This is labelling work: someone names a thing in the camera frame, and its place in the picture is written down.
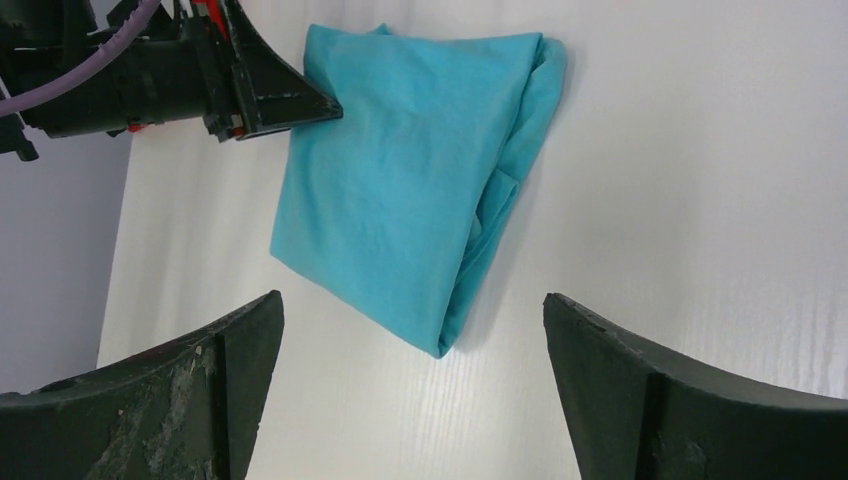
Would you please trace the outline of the cyan t-shirt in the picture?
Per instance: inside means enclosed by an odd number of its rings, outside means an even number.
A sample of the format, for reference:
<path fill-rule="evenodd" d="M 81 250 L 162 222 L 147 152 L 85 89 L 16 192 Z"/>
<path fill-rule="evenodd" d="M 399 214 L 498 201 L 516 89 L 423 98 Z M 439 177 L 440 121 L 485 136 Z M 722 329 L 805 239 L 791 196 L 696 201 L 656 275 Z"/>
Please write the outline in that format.
<path fill-rule="evenodd" d="M 565 83 L 540 33 L 431 40 L 313 25 L 338 120 L 295 129 L 270 252 L 409 345 L 461 335 Z"/>

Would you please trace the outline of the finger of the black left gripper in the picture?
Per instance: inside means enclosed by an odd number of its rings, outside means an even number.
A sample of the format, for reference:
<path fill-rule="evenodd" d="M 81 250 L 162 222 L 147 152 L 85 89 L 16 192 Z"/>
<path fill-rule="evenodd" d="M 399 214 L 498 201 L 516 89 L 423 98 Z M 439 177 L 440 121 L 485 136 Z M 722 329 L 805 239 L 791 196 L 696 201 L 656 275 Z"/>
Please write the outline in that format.
<path fill-rule="evenodd" d="M 237 1 L 221 3 L 232 47 L 232 81 L 241 124 L 234 138 L 247 140 L 314 122 L 339 119 L 339 102 L 285 62 L 261 37 Z"/>

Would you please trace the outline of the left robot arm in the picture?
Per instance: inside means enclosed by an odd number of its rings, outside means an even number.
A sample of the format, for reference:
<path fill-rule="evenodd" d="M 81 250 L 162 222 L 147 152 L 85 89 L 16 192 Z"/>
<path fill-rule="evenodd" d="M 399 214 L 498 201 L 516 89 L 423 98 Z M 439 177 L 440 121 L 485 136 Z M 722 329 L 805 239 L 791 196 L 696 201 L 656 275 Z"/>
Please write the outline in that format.
<path fill-rule="evenodd" d="M 27 138 L 199 118 L 220 142 L 338 119 L 339 102 L 285 62 L 237 1 L 120 1 L 97 25 L 87 1 L 1 5 L 1 150 Z"/>

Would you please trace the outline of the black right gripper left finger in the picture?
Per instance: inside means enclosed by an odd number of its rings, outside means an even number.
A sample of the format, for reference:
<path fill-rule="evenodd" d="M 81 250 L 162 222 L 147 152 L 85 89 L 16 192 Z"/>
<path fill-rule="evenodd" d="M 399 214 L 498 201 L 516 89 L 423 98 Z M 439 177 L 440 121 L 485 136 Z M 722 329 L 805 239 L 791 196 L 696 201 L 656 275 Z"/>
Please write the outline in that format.
<path fill-rule="evenodd" d="M 243 479 L 284 329 L 271 291 L 116 363 L 1 397 L 5 479 Z"/>

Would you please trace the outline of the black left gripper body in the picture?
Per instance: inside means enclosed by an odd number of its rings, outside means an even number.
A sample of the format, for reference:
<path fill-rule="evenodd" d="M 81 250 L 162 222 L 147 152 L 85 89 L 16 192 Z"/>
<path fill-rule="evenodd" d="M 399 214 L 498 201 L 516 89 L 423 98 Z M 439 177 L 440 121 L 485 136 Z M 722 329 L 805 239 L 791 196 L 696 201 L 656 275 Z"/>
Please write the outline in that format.
<path fill-rule="evenodd" d="M 118 30 L 91 16 L 19 19 L 19 90 L 59 78 Z M 21 117 L 52 139 L 202 118 L 220 141 L 241 124 L 232 81 L 233 51 L 223 16 L 155 16 L 108 66 L 69 92 Z"/>

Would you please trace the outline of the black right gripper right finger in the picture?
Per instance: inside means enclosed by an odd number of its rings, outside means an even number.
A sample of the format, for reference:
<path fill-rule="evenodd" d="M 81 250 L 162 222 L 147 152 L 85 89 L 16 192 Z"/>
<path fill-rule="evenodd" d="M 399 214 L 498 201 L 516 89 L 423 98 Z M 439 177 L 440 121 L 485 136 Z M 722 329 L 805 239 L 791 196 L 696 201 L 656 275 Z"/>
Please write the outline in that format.
<path fill-rule="evenodd" d="M 544 327 L 585 479 L 843 479 L 847 403 L 755 381 L 558 293 Z"/>

